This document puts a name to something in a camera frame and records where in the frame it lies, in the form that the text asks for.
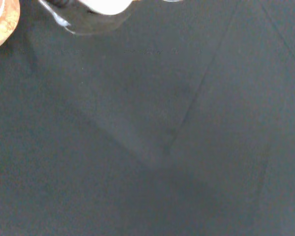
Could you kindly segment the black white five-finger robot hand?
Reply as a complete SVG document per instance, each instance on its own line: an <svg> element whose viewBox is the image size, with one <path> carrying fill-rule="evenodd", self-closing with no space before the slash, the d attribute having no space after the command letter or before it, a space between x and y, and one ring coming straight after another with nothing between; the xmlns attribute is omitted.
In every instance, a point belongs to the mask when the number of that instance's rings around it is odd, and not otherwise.
<svg viewBox="0 0 295 236"><path fill-rule="evenodd" d="M67 7L74 3L85 6L92 12L102 15L118 15L125 11L133 2L132 0L48 0L57 7Z"/></svg>

